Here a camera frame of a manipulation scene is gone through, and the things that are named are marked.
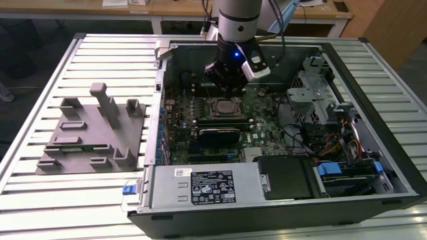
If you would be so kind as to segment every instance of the blue latch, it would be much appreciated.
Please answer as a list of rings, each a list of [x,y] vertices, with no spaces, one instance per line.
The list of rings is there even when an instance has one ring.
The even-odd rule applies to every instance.
[[[384,171],[383,166],[379,161],[373,162],[373,166],[375,166],[377,172]]]
[[[321,163],[317,167],[319,175],[323,176],[325,174],[341,174],[340,166],[336,162]]]
[[[136,184],[122,186],[122,195],[136,195]]]

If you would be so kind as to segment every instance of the white sticker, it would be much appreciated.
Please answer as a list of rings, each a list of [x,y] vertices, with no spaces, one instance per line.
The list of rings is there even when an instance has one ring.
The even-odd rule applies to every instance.
[[[147,11],[129,11],[130,14],[148,14]]]
[[[189,177],[191,173],[191,168],[175,168],[175,177]]]

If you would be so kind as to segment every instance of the white label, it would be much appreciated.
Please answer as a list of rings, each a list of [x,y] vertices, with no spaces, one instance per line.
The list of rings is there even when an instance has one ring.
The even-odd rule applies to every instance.
[[[148,14],[147,11],[129,11],[130,14]]]
[[[225,199],[225,198],[233,198],[233,197],[235,197],[235,194],[233,193],[228,193],[228,194],[224,194],[223,198]]]
[[[175,177],[189,177],[191,173],[191,168],[175,168]]]

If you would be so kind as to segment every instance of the warning symbol label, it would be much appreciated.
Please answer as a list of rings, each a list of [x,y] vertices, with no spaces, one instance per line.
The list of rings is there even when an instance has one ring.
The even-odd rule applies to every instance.
[[[200,186],[192,186],[192,193],[199,194],[200,193]]]
[[[235,203],[233,172],[231,170],[192,172],[191,190],[193,205]]]

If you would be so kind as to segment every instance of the aluminum profile table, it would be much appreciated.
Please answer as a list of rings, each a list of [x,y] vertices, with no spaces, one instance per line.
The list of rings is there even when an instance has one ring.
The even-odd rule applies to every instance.
[[[86,34],[73,39],[0,164],[0,239],[148,240],[121,210],[121,186],[142,176],[151,100],[156,79],[155,42],[203,40],[192,35]],[[368,43],[357,39],[289,37],[292,42],[332,44],[419,171],[427,177],[427,108]],[[94,82],[108,86],[116,103],[137,98],[148,105],[137,171],[34,175],[37,160],[61,116],[64,97],[96,103]],[[343,98],[344,89],[337,85]],[[129,196],[130,206],[138,199]],[[195,239],[425,239],[427,206],[395,210],[345,226],[247,232]]]

